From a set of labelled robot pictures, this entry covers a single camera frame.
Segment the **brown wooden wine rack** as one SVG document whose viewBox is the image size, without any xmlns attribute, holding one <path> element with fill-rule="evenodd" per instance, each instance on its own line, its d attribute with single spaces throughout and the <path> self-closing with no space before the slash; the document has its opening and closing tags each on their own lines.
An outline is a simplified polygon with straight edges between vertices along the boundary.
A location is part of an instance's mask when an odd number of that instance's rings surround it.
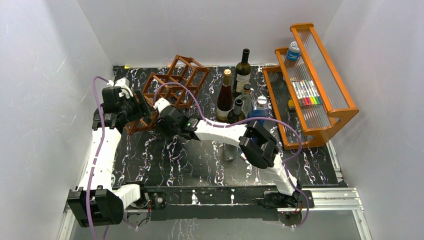
<svg viewBox="0 0 424 240">
<path fill-rule="evenodd" d="M 200 92 L 209 72 L 209 68 L 194 58 L 177 54 L 166 73 L 150 73 L 141 90 L 142 99 L 147 102 L 150 113 L 126 124 L 127 134 L 133 135 L 156 127 L 159 112 L 153 109 L 153 100 L 165 98 L 179 109 L 188 109 L 193 103 L 189 93 L 196 96 Z"/>
</svg>

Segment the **gold-capped red wine bottle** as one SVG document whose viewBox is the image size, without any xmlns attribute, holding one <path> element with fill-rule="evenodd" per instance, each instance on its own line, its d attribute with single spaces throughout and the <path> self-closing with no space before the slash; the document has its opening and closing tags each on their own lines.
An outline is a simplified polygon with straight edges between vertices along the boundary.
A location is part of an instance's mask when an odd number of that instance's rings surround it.
<svg viewBox="0 0 424 240">
<path fill-rule="evenodd" d="M 231 109 L 233 108 L 232 95 L 232 71 L 227 68 L 223 72 L 221 89 L 216 103 L 216 117 L 219 122 L 226 122 Z"/>
</svg>

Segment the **silver-capped dark wine bottle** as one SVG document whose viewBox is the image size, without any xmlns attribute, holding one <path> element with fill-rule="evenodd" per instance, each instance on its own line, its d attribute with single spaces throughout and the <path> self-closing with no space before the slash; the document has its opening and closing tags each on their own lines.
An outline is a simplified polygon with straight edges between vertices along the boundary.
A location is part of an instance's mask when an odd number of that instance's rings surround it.
<svg viewBox="0 0 424 240">
<path fill-rule="evenodd" d="M 243 106 L 243 100 L 242 99 L 236 99 L 234 101 L 234 107 L 233 109 L 228 113 L 227 115 L 227 123 L 228 124 L 234 124 L 237 122 L 240 122 L 246 118 L 244 112 L 242 111 Z"/>
</svg>

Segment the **clear glass corked bottle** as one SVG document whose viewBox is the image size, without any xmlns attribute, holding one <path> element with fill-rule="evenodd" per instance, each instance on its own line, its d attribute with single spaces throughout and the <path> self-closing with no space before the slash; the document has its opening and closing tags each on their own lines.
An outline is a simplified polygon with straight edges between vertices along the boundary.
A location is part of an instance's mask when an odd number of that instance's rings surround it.
<svg viewBox="0 0 424 240">
<path fill-rule="evenodd" d="M 243 86 L 241 93 L 242 107 L 241 110 L 245 115 L 245 118 L 250 118 L 252 114 L 252 96 L 251 96 L 251 85 L 246 83 Z"/>
</svg>

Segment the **dark green wine bottle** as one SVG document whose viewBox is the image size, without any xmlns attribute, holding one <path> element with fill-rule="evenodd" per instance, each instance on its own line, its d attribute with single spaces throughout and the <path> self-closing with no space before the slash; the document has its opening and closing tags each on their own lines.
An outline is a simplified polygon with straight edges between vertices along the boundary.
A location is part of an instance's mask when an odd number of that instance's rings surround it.
<svg viewBox="0 0 424 240">
<path fill-rule="evenodd" d="M 248 84 L 251 78 L 251 65 L 248 63 L 250 50 L 243 49 L 241 62 L 235 66 L 235 77 L 233 81 L 233 96 L 238 97 L 244 90 L 245 84 Z"/>
</svg>

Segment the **blue labelled plastic bottle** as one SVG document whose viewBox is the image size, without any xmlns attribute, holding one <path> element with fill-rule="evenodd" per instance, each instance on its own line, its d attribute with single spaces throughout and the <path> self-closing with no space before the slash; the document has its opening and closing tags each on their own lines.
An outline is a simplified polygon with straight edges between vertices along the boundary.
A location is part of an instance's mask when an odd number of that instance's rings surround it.
<svg viewBox="0 0 424 240">
<path fill-rule="evenodd" d="M 267 97 L 261 95 L 252 102 L 251 117 L 269 117 L 269 104 Z"/>
</svg>

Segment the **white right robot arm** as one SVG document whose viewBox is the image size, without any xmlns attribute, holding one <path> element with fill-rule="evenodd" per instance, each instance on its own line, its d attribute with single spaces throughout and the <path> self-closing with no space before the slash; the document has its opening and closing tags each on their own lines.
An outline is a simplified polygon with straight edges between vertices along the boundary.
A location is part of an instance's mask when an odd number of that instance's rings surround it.
<svg viewBox="0 0 424 240">
<path fill-rule="evenodd" d="M 263 126 L 263 117 L 253 117 L 236 123 L 223 124 L 208 119 L 187 117 L 173 105 L 157 102 L 157 124 L 172 135 L 187 140 L 217 141 L 241 149 L 245 159 L 254 167 L 263 169 L 271 177 L 276 191 L 266 191 L 258 204 L 267 209 L 311 207 L 309 197 L 287 168 L 302 151 L 282 159 L 277 140 Z"/>
</svg>

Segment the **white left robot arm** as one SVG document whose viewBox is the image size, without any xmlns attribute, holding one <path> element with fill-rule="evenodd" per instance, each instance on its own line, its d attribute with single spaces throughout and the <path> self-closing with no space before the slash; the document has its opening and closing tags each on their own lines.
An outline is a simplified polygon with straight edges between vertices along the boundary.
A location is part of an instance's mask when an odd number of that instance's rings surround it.
<svg viewBox="0 0 424 240">
<path fill-rule="evenodd" d="M 67 197 L 67 204 L 83 228 L 120 224 L 128 206 L 144 208 L 150 200 L 140 181 L 130 181 L 117 188 L 112 186 L 112 176 L 124 126 L 149 115 L 151 107 L 140 90 L 129 94 L 119 86 L 105 87 L 102 98 L 102 110 L 93 113 L 86 169 L 78 186 Z"/>
</svg>

